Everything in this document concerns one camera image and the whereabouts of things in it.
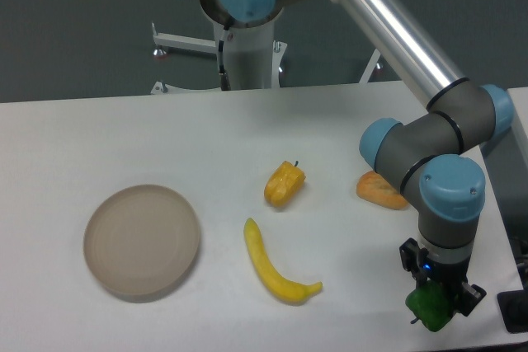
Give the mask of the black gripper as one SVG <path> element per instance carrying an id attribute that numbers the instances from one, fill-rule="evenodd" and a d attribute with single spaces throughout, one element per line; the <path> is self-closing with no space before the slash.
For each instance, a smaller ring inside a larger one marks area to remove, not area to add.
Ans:
<path id="1" fill-rule="evenodd" d="M 430 243 L 417 243 L 409 238 L 399 247 L 402 267 L 409 272 L 417 287 L 432 280 L 446 288 L 457 288 L 453 307 L 455 313 L 468 317 L 487 296 L 485 289 L 467 283 L 471 244 L 455 249 Z"/>

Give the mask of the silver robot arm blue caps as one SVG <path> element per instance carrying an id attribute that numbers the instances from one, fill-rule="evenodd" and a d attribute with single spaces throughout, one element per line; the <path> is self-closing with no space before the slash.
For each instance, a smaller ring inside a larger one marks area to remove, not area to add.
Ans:
<path id="1" fill-rule="evenodd" d="M 237 39 L 234 29 L 271 23 L 301 0 L 200 0 L 217 24 L 215 56 L 225 91 L 272 85 L 272 42 Z M 360 153 L 418 212 L 418 237 L 400 247 L 403 268 L 418 290 L 436 284 L 448 316 L 469 315 L 485 292 L 467 270 L 485 201 L 485 176 L 465 153 L 511 126 L 509 95 L 474 85 L 436 46 L 398 0 L 330 0 L 358 24 L 426 114 L 410 124 L 389 118 L 363 133 Z"/>

